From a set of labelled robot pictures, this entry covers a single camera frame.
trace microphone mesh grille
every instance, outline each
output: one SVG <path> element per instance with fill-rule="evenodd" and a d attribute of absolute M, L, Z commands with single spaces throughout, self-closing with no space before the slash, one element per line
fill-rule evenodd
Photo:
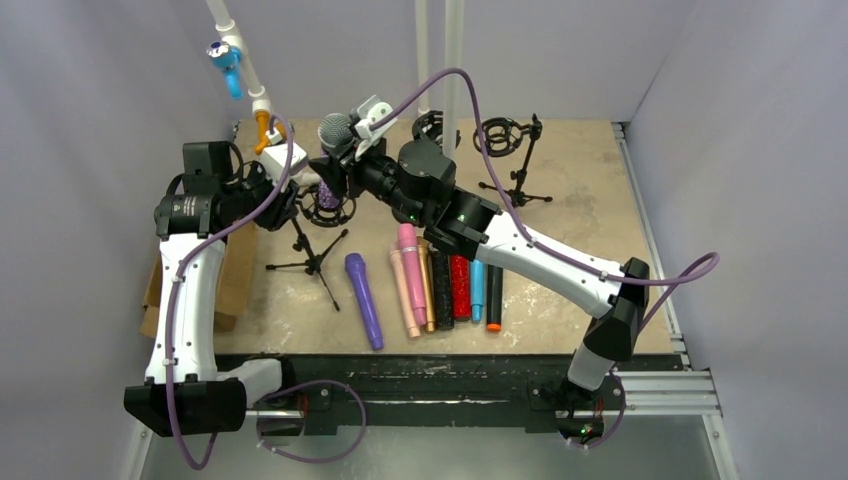
<path fill-rule="evenodd" d="M 341 113 L 327 115 L 318 127 L 318 139 L 325 148 L 333 148 L 350 142 L 353 139 L 350 118 Z"/>

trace black metal frame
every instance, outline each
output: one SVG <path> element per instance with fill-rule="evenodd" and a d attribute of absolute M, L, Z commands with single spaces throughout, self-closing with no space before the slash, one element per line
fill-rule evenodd
<path fill-rule="evenodd" d="M 219 370 L 249 355 L 216 356 Z M 346 383 L 366 402 L 368 425 L 409 427 L 520 427 L 527 433 L 568 429 L 557 411 L 592 410 L 594 400 L 566 400 L 562 384 L 571 355 L 280 355 L 283 387 L 311 380 Z M 621 371 L 682 370 L 680 355 L 636 355 Z M 605 409 L 618 409 L 617 383 L 600 389 Z M 308 397 L 305 434 L 332 435 L 340 425 L 359 425 L 359 408 L 340 388 L 314 387 Z M 298 410 L 295 396 L 255 410 Z"/>

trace wooden table surface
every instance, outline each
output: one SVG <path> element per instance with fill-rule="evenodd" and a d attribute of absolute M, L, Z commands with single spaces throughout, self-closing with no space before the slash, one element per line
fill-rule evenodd
<path fill-rule="evenodd" d="M 612 127 L 608 121 L 545 120 L 541 139 L 530 162 L 525 192 L 551 195 L 552 203 L 531 202 L 519 208 L 530 227 L 587 253 L 624 263 L 630 257 L 648 261 L 639 216 Z M 295 141 L 310 156 L 320 144 L 320 119 L 293 119 Z M 411 121 L 399 120 L 387 134 L 393 157 L 411 140 Z M 460 120 L 462 143 L 457 149 L 457 185 L 501 204 L 496 192 L 477 187 L 491 183 L 471 138 L 473 121 Z M 236 143 L 252 152 L 256 127 L 240 125 Z M 493 159 L 502 183 L 513 184 L 509 171 L 518 169 L 529 139 L 508 157 Z M 572 353 L 581 342 L 590 318 L 566 299 L 514 273 L 505 272 L 503 331 L 492 334 L 485 325 L 457 323 L 449 332 L 407 336 L 400 313 L 388 246 L 396 239 L 397 222 L 389 207 L 365 193 L 355 217 L 345 225 L 350 234 L 325 260 L 324 277 L 341 306 L 336 312 L 317 277 L 301 269 L 268 272 L 266 263 L 298 262 L 294 228 L 269 233 L 260 230 L 251 301 L 246 314 L 230 333 L 215 335 L 218 353 L 367 353 L 371 352 L 344 257 L 358 252 L 365 258 L 372 294 L 383 330 L 383 353 Z M 324 249 L 341 228 L 325 229 L 299 217 L 316 252 Z M 658 296 L 651 291 L 651 299 Z M 668 330 L 659 314 L 642 332 L 640 353 L 671 352 Z"/>

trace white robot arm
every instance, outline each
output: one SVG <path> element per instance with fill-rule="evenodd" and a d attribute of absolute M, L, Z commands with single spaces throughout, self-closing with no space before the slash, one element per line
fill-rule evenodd
<path fill-rule="evenodd" d="M 212 327 L 218 273 L 224 258 L 223 241 L 203 249 L 186 269 L 181 283 L 174 283 L 172 277 L 179 262 L 210 234 L 244 216 L 267 197 L 282 176 L 287 153 L 284 142 L 266 147 L 259 165 L 254 165 L 247 173 L 247 180 L 233 187 L 228 142 L 183 146 L 185 193 L 178 195 L 169 191 L 155 213 L 157 235 L 161 238 L 163 274 L 156 342 L 145 370 L 144 385 L 128 387 L 124 397 L 127 411 L 160 435 L 170 434 L 163 406 L 167 364 L 166 305 L 176 285 L 181 288 L 173 319 L 173 371 L 176 391 L 185 407 L 180 418 L 181 424 L 185 424 L 184 433 L 237 429 L 246 407 L 282 385 L 281 363 L 273 358 L 250 360 L 234 370 L 218 371 Z M 301 172 L 307 161 L 306 152 L 295 144 L 293 174 Z M 256 223 L 268 230 L 280 228 L 293 214 L 297 188 L 296 184 L 284 185 L 267 214 L 257 217 Z"/>
<path fill-rule="evenodd" d="M 355 155 L 310 162 L 313 170 L 336 196 L 373 194 L 392 207 L 399 221 L 424 227 L 424 238 L 440 251 L 518 273 L 582 308 L 593 320 L 568 377 L 581 389 L 597 390 L 613 364 L 633 354 L 647 288 L 623 285 L 606 275 L 593 276 L 540 251 L 497 205 L 455 185 L 456 164 L 429 138 L 405 144 L 397 160 L 386 156 L 382 135 L 391 122 L 375 126 L 392 111 L 376 96 L 353 109 L 348 130 L 359 139 L 339 138 L 337 143 L 358 143 Z M 621 265 L 524 228 L 537 242 L 601 272 L 648 278 L 648 266 L 641 260 L 632 258 Z"/>

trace white wall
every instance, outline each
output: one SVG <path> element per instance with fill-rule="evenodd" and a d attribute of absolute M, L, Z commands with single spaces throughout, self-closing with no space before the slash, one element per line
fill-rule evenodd
<path fill-rule="evenodd" d="M 165 0 L 0 6 L 0 467 L 117 478 L 153 208 L 229 127 Z"/>
<path fill-rule="evenodd" d="M 430 66 L 444 66 L 444 0 L 431 0 Z M 630 120 L 694 0 L 469 0 L 463 66 L 485 116 Z M 347 111 L 417 86 L 412 0 L 228 2 L 260 79 L 290 117 Z M 203 0 L 176 2 L 194 48 L 217 39 Z M 223 79 L 211 66 L 223 93 Z M 441 107 L 441 88 L 433 91 Z M 463 91 L 462 98 L 467 98 Z M 249 107 L 231 108 L 233 116 Z M 461 115 L 470 116 L 465 102 Z"/>
<path fill-rule="evenodd" d="M 848 4 L 700 1 L 629 132 L 666 271 L 745 479 L 842 478 Z"/>

